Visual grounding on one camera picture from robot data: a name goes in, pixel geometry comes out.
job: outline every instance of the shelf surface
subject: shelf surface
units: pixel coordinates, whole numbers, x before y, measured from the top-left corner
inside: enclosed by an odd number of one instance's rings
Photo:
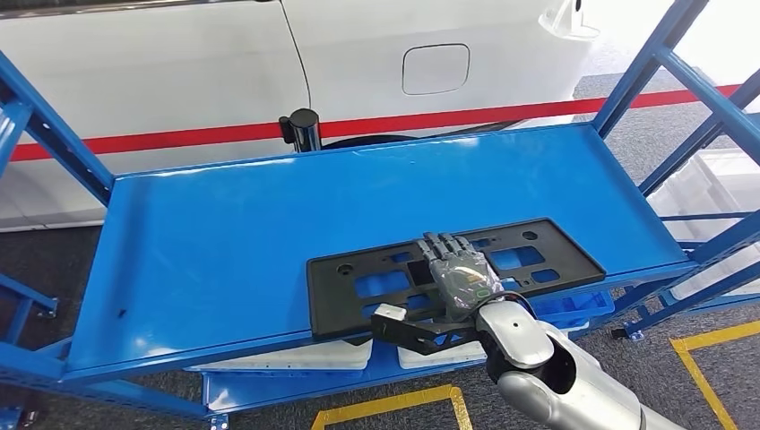
[[[310,343],[308,259],[543,217],[608,279],[687,262],[586,124],[121,176],[65,379]]]

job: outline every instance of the screw hole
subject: screw hole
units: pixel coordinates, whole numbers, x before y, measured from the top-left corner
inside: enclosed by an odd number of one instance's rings
[[[354,266],[352,266],[350,264],[347,264],[347,263],[346,264],[341,264],[340,266],[338,266],[337,271],[341,275],[346,276],[346,275],[351,274],[354,271]]]

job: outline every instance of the white car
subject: white car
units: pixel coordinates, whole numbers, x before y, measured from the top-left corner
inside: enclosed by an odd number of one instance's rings
[[[582,0],[3,3],[0,49],[82,138],[270,123],[304,107],[325,122],[568,100],[598,35]],[[281,139],[172,147],[172,135],[165,149],[99,157],[125,173],[292,151]],[[0,230],[104,213],[52,159],[15,161],[0,181]]]

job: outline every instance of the cable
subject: cable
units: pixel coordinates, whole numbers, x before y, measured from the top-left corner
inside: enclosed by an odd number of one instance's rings
[[[464,321],[470,317],[472,317],[475,313],[478,312],[478,310],[485,305],[486,303],[497,300],[499,298],[507,298],[509,300],[512,300],[513,302],[519,302],[522,304],[522,306],[528,311],[529,314],[533,317],[534,320],[538,320],[539,317],[536,315],[536,311],[533,310],[533,306],[531,306],[531,303],[528,301],[525,296],[518,293],[517,291],[512,291],[510,289],[506,289],[504,291],[497,291],[496,293],[492,293],[490,296],[484,298],[480,302],[478,302],[475,307],[473,307],[466,315],[463,316],[461,321]]]

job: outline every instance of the blue shelf frame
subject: blue shelf frame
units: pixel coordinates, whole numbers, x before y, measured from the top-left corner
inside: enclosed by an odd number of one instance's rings
[[[605,138],[661,65],[664,65],[711,109],[713,114],[643,181],[639,187],[643,196],[657,189],[670,175],[683,166],[689,157],[722,133],[730,136],[742,150],[760,164],[758,118],[742,112],[742,109],[760,94],[760,71],[754,73],[726,99],[673,52],[673,48],[707,2],[708,0],[677,0],[670,7],[654,33],[644,44],[642,51],[612,91],[599,114],[590,122],[599,137]],[[13,149],[25,130],[101,203],[108,206],[115,177],[1,52],[0,107],[2,107],[0,174],[9,162]],[[683,271],[678,272],[678,276],[657,280],[653,280],[656,278],[647,280],[642,277],[640,279],[643,283],[637,286],[619,285],[626,287],[626,293],[615,301],[614,312],[592,318],[589,329],[575,335],[598,328],[624,312],[638,309],[642,318],[640,321],[627,325],[626,332],[630,335],[700,306],[708,309],[726,305],[729,302],[721,302],[716,297],[760,278],[760,263],[756,263],[691,297],[679,301],[667,299],[667,292],[673,286],[731,256],[738,250],[752,245],[760,238],[760,211],[663,217],[662,222],[717,218],[740,218],[741,221],[709,241],[682,243],[681,246],[686,250],[690,261],[684,265]],[[608,288],[616,285],[613,279],[608,280],[611,281],[607,284]],[[97,383],[63,381],[63,376],[67,372],[66,356],[71,344],[70,338],[36,351],[14,345],[31,308],[36,306],[43,311],[54,313],[55,300],[42,296],[31,288],[6,277],[0,277],[0,286],[2,286],[0,293],[6,293],[7,296],[20,300],[19,311],[17,311],[17,318],[14,318],[12,330],[6,335],[5,342],[0,342],[0,383],[13,383],[43,391],[69,394],[86,400],[99,400],[189,419],[204,420],[219,413],[203,404],[183,400],[125,380]],[[647,313],[643,308],[643,302],[650,297],[663,297],[664,308],[655,314]],[[178,362],[167,364],[166,368],[177,368],[178,365],[180,365]],[[446,366],[436,368],[436,371],[444,370],[450,369]]]

